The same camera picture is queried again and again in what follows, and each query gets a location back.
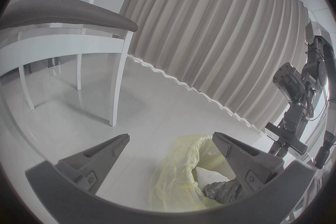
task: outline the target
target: gray chair seat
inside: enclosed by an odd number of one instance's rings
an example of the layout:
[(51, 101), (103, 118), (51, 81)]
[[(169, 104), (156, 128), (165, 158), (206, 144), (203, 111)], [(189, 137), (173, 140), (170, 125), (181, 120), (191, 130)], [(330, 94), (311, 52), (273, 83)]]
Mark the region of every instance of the gray chair seat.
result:
[(98, 25), (136, 32), (130, 19), (80, 0), (20, 0), (8, 6), (0, 19), (0, 30), (42, 23)]

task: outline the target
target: gray curtain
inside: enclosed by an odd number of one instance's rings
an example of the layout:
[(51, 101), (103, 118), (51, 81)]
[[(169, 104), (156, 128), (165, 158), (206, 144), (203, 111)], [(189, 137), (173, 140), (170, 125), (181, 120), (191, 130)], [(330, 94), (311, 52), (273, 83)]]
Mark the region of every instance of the gray curtain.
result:
[(287, 105), (272, 84), (285, 62), (305, 64), (300, 0), (125, 0), (129, 54), (186, 82), (263, 129)]

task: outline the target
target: floor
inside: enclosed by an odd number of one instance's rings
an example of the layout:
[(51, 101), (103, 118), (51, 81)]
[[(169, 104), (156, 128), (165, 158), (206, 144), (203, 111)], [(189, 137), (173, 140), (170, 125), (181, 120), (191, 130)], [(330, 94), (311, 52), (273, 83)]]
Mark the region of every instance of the floor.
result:
[[(1, 79), (19, 126), (52, 163), (116, 135), (130, 135), (130, 142), (98, 190), (98, 196), (149, 209), (149, 179), (179, 136), (219, 131), (261, 149), (270, 147), (253, 127), (199, 92), (188, 90), (131, 58), (126, 60), (124, 69), (117, 125), (111, 127), (111, 74), (106, 66), (112, 64), (113, 59), (107, 54), (83, 55), (82, 90), (77, 91), (75, 56), (61, 57), (60, 67), (46, 68), (46, 60), (32, 63), (32, 74), (26, 70), (26, 79), (35, 105), (33, 111), (23, 97), (18, 71)], [(16, 174), (23, 178), (24, 170), (33, 164), (19, 161), (16, 155), (26, 158), (24, 152), (9, 149), (6, 143), (10, 140), (0, 136), (0, 160), (11, 162), (13, 167), (7, 169), (16, 169)]]

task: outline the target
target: curtain fold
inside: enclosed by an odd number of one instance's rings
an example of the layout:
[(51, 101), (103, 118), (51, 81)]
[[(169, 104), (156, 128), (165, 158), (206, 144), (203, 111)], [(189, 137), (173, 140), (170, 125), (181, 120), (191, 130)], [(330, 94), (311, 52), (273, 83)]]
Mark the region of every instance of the curtain fold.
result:
[(135, 21), (129, 54), (263, 129), (287, 102), (272, 83), (305, 64), (308, 10), (300, 0), (125, 0)]

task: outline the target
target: translucent plastic bag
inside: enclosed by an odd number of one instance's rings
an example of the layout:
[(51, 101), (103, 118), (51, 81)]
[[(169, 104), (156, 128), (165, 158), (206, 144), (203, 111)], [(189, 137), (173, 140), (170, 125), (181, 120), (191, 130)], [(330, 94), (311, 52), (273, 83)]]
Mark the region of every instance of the translucent plastic bag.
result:
[(236, 177), (212, 142), (212, 135), (179, 137), (150, 179), (151, 210), (188, 212), (221, 206), (205, 197), (198, 187), (196, 166), (219, 172), (230, 180)]

